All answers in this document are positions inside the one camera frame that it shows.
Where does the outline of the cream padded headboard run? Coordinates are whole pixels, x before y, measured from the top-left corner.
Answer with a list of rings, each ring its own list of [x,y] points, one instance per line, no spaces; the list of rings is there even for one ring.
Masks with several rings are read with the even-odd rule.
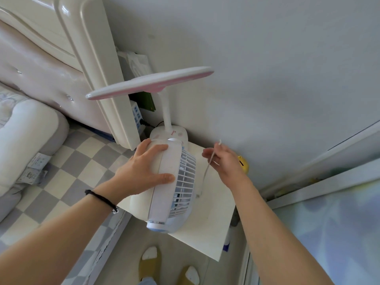
[[[123,81],[103,0],[0,0],[0,82],[134,150],[129,97],[86,98]]]

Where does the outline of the white desk fan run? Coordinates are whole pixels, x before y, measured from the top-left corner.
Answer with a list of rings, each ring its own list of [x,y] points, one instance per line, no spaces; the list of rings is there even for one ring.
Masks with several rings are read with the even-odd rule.
[[[166,144],[153,159],[152,172],[172,174],[175,181],[153,188],[147,228],[159,233],[174,233],[187,220],[195,200],[196,158],[178,139],[153,139],[149,147]]]

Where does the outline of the person's right hand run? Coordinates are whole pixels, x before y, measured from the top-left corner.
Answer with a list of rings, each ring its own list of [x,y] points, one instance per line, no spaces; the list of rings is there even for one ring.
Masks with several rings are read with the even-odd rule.
[[[246,176],[238,156],[225,144],[215,143],[213,147],[221,158],[220,166],[213,167],[219,174],[221,181],[228,187],[231,192],[243,190],[243,188],[254,187],[253,183]]]

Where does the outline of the white nightstand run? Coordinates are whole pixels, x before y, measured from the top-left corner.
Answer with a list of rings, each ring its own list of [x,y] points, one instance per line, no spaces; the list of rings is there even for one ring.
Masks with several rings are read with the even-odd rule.
[[[188,150],[196,158],[195,200],[186,222],[174,233],[181,242],[218,261],[230,227],[235,208],[230,190],[218,173],[202,157],[203,148],[188,143]],[[153,188],[123,199],[118,206],[147,224]]]

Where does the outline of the person's right forearm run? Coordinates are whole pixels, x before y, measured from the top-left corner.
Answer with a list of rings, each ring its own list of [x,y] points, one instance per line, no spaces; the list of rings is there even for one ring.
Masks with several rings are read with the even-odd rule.
[[[263,285],[334,285],[245,174],[228,187]]]

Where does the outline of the green book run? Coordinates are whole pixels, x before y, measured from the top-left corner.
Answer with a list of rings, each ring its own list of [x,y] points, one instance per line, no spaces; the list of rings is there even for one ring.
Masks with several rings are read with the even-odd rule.
[[[151,112],[156,111],[156,107],[155,107],[154,100],[151,93],[142,91],[139,93],[139,98],[140,98],[140,105],[139,105],[140,108],[151,111]]]

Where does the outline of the grey checkered bed sheet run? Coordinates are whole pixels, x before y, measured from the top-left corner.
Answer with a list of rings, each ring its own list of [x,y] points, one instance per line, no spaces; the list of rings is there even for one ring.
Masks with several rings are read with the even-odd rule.
[[[81,125],[70,125],[63,145],[45,166],[47,175],[38,185],[17,194],[17,204],[5,201],[0,209],[11,210],[0,221],[0,253],[44,222],[62,215],[85,196],[85,190],[114,176],[127,161],[127,149]],[[119,209],[99,226],[62,285],[94,285],[131,215]]]

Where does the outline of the black wrist band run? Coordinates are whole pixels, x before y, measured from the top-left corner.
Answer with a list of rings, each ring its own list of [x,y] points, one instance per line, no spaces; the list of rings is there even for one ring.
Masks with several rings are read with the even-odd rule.
[[[100,201],[102,201],[105,204],[107,204],[108,206],[110,206],[112,208],[112,213],[113,214],[117,214],[119,212],[118,207],[114,203],[112,203],[110,200],[108,200],[106,197],[101,196],[101,195],[95,193],[92,190],[85,190],[84,193],[85,193],[86,196],[87,195],[92,195],[92,196],[96,197],[97,199],[99,199]]]

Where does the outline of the person's left hand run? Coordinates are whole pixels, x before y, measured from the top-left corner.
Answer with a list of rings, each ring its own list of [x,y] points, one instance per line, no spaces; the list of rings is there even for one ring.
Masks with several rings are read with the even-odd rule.
[[[151,170],[151,164],[158,156],[168,149],[168,144],[148,146],[151,157],[135,157],[135,154],[121,166],[111,179],[112,188],[116,190],[114,200],[120,201],[131,195],[138,195],[156,185],[144,185],[143,178],[148,174],[156,174]]]

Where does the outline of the white grey pillow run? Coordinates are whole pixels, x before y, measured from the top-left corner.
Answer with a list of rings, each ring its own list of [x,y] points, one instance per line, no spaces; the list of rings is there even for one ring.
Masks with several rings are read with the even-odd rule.
[[[31,159],[53,156],[68,136],[69,123],[55,109],[36,100],[0,110],[0,222],[15,208],[29,186],[16,183]]]

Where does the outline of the white power strip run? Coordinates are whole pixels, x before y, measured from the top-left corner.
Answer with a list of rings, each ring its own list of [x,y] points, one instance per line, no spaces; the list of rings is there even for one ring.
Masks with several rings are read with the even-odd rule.
[[[130,100],[132,113],[135,119],[136,127],[139,133],[139,136],[141,136],[144,133],[145,125],[141,123],[143,120],[143,117],[140,112],[140,108],[138,107],[137,102]]]

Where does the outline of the person's left forearm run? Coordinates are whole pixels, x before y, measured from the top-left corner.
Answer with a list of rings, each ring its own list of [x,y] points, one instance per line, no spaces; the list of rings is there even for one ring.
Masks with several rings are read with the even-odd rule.
[[[61,285],[112,208],[92,194],[0,255],[0,285]]]

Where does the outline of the yellow slipper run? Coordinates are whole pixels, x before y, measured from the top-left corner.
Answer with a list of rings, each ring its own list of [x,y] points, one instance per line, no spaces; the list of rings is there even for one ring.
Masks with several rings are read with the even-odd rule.
[[[186,266],[179,274],[176,285],[200,285],[200,276],[194,266]]]
[[[138,267],[138,285],[159,285],[162,256],[157,246],[151,246],[142,254]]]

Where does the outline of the white pillow care labels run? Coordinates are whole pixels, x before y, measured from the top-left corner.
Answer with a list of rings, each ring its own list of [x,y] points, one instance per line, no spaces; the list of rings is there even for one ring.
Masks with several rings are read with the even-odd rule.
[[[44,167],[47,165],[50,158],[51,156],[37,153],[28,163],[25,170],[17,179],[16,183],[24,183],[28,185],[36,185],[40,183],[47,174],[47,171],[44,170]]]

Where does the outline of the white pink desk lamp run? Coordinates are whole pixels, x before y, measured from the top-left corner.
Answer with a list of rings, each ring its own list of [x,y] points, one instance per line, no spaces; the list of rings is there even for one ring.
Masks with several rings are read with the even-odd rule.
[[[169,97],[165,88],[167,86],[201,79],[213,73],[214,70],[207,66],[154,73],[94,90],[88,93],[86,98],[88,100],[104,100],[141,91],[157,93],[162,105],[164,126],[155,127],[150,133],[150,138],[163,140],[177,139],[181,141],[183,148],[188,150],[188,134],[186,129],[171,124]]]

